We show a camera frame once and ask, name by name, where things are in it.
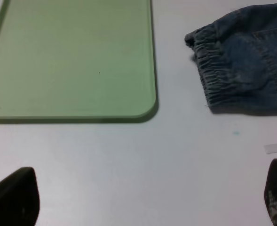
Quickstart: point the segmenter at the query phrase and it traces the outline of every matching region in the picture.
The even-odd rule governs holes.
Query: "blue jeans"
[[[185,41],[209,107],[277,111],[277,4],[234,11]]]

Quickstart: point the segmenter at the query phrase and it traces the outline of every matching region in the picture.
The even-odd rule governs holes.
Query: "green cutting board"
[[[12,0],[0,119],[139,118],[156,102],[150,0]]]

